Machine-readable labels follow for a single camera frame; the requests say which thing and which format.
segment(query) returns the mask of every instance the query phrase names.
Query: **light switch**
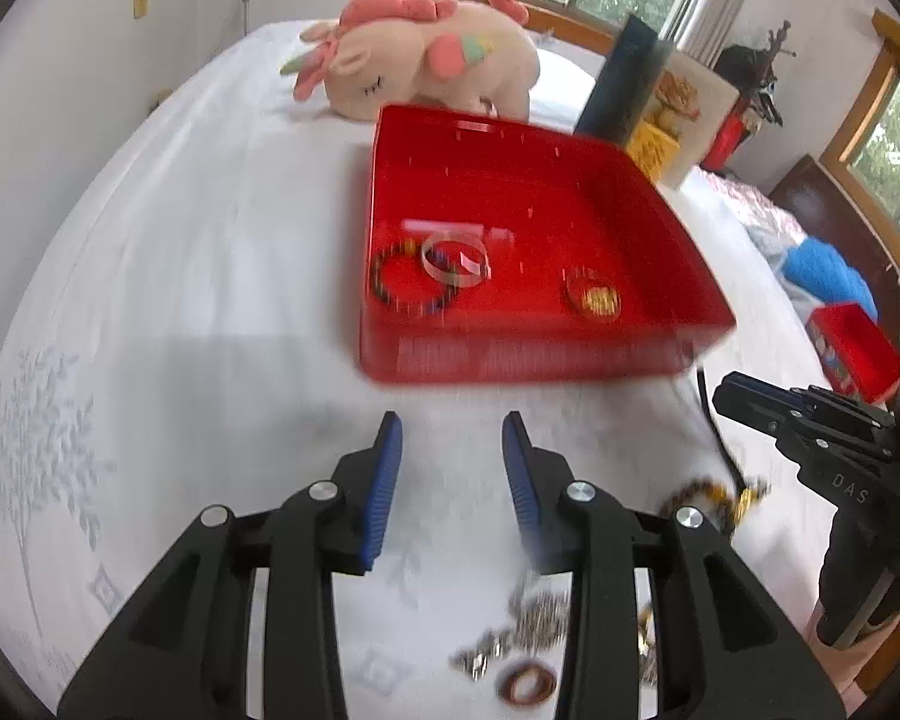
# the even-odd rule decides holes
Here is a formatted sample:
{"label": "light switch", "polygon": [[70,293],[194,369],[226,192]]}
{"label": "light switch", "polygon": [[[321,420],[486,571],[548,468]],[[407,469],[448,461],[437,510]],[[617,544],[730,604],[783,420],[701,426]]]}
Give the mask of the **light switch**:
{"label": "light switch", "polygon": [[148,2],[146,0],[133,0],[133,18],[141,19],[146,15],[146,9],[148,9]]}

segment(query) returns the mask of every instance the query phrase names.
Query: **jewelry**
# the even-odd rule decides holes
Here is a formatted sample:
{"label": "jewelry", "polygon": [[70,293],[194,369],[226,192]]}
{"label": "jewelry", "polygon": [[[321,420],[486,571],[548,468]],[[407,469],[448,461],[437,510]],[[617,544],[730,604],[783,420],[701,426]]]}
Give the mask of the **jewelry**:
{"label": "jewelry", "polygon": [[[373,255],[370,260],[370,290],[376,298],[389,308],[394,309],[399,314],[405,314],[408,317],[429,317],[431,314],[442,312],[449,305],[450,301],[457,296],[457,288],[447,285],[443,292],[436,298],[421,301],[407,301],[396,298],[384,285],[383,269],[386,261],[391,257],[410,257],[413,259],[420,251],[418,243],[413,238],[405,238],[403,241],[391,244]],[[439,258],[439,264],[447,268],[449,271],[453,269],[450,262],[439,252],[434,252],[434,256]]]}
{"label": "jewelry", "polygon": [[[529,695],[517,695],[520,680],[533,676],[533,691]],[[557,689],[557,675],[540,661],[527,661],[517,666],[500,683],[499,695],[511,707],[538,707]]]}
{"label": "jewelry", "polygon": [[485,632],[474,649],[459,651],[450,664],[477,682],[484,678],[492,661],[506,658],[514,648],[535,655],[557,646],[567,635],[570,595],[542,590],[525,600],[528,587],[538,579],[533,572],[526,574],[511,593],[506,602],[514,620],[510,628]]}
{"label": "jewelry", "polygon": [[578,314],[591,319],[616,319],[620,293],[604,276],[589,268],[575,268],[563,276],[563,293]]}
{"label": "jewelry", "polygon": [[[477,271],[467,275],[461,274],[456,269],[449,268],[446,257],[439,255],[439,252],[436,250],[438,244],[445,244],[446,242],[475,248],[480,252],[482,261],[477,264]],[[431,253],[434,255],[433,260],[430,259]],[[459,290],[476,287],[482,280],[490,278],[490,257],[487,255],[487,247],[477,236],[468,233],[442,232],[432,234],[420,247],[420,263],[423,264],[423,269],[427,271],[427,274],[432,279],[439,281],[440,284],[447,284]]]}
{"label": "jewelry", "polygon": [[[708,517],[715,520],[720,532],[732,538],[748,512],[770,494],[770,483],[757,479],[733,500],[725,485],[712,479],[694,479],[680,488],[660,507],[660,517],[672,517],[680,507],[702,496],[713,506]],[[637,618],[637,656],[640,664],[640,682],[653,688],[656,685],[656,642],[650,641],[650,625],[653,624],[653,604],[645,605]]]}

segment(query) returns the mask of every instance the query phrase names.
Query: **black cord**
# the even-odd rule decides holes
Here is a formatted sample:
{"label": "black cord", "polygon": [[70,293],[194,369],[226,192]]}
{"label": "black cord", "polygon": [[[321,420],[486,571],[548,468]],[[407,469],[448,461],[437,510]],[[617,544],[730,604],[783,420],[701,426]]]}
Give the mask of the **black cord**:
{"label": "black cord", "polygon": [[744,472],[741,471],[737,461],[733,459],[733,455],[727,449],[724,437],[720,435],[720,428],[717,427],[717,423],[710,412],[710,397],[706,393],[706,375],[703,373],[702,367],[697,368],[697,390],[700,393],[700,407],[703,410],[703,416],[706,418],[706,423],[710,426],[713,437],[717,442],[720,457],[724,460],[724,465],[727,466],[727,471],[730,471],[730,476],[733,478],[733,486],[736,488],[736,499],[740,500],[740,496],[746,490]]}

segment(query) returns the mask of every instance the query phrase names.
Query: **wooden headboard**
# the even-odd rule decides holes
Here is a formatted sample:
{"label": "wooden headboard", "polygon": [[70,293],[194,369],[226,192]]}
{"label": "wooden headboard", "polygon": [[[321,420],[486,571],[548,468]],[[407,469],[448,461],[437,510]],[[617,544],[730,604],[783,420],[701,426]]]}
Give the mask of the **wooden headboard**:
{"label": "wooden headboard", "polygon": [[880,327],[896,343],[900,324],[900,271],[853,201],[811,156],[794,165],[770,193],[807,231],[837,248],[874,294]]}

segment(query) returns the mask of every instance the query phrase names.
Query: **closed eye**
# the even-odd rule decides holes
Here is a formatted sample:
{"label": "closed eye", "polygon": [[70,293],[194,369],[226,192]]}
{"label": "closed eye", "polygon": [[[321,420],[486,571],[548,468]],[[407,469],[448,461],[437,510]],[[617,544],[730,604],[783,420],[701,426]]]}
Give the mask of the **closed eye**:
{"label": "closed eye", "polygon": [[364,87],[364,97],[368,95],[375,95],[377,90],[380,89],[381,86],[384,85],[384,76],[377,76],[377,79],[370,84],[370,86]]}

